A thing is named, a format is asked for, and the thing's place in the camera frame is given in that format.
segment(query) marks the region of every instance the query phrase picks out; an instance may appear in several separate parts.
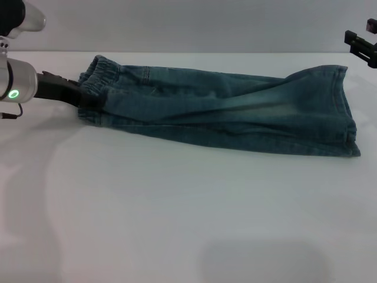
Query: denim pants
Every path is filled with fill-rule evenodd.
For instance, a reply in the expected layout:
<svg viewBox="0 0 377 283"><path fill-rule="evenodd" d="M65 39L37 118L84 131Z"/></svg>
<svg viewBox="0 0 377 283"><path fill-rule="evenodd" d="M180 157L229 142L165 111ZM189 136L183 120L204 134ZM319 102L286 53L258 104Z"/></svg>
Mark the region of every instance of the denim pants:
<svg viewBox="0 0 377 283"><path fill-rule="evenodd" d="M326 65L272 78L123 66L96 56L79 85L104 103L78 115L96 126L199 146L360 156L343 90L346 70Z"/></svg>

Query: black mount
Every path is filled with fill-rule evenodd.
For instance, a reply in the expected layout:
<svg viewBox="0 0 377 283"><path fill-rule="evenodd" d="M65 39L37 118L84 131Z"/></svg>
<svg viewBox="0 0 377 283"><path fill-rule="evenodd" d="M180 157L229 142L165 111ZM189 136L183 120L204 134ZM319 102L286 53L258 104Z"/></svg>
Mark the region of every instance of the black mount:
<svg viewBox="0 0 377 283"><path fill-rule="evenodd" d="M376 34L377 20L369 19L366 30ZM352 31L346 31L344 42L351 46L350 53L366 61L371 68L377 68L377 43L373 45Z"/></svg>

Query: white wall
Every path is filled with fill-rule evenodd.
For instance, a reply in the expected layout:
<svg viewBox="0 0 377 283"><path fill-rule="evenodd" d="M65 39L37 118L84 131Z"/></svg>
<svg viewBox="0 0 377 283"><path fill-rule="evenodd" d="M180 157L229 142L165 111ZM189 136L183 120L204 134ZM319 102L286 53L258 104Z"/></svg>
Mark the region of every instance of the white wall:
<svg viewBox="0 0 377 283"><path fill-rule="evenodd" d="M375 0L29 0L48 18L14 50L127 52L347 51L369 40Z"/></svg>

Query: black bracket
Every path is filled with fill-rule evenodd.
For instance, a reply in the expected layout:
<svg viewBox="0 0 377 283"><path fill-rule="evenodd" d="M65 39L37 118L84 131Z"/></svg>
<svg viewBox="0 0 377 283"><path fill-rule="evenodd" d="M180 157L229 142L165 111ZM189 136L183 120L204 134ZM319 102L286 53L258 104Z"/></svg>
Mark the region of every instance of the black bracket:
<svg viewBox="0 0 377 283"><path fill-rule="evenodd" d="M371 68L377 68L377 44L367 42L352 31L346 31L344 42L351 46L350 53L366 61Z"/></svg>

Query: elastic waistband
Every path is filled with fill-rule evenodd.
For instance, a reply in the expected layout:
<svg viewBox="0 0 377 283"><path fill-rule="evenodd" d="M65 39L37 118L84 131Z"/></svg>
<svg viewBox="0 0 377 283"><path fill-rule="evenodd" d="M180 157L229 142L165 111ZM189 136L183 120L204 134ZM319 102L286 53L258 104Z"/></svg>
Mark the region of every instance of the elastic waistband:
<svg viewBox="0 0 377 283"><path fill-rule="evenodd" d="M117 80L119 67L116 62L97 55L88 70L80 75L78 85L90 95L101 96L103 88Z"/></svg>

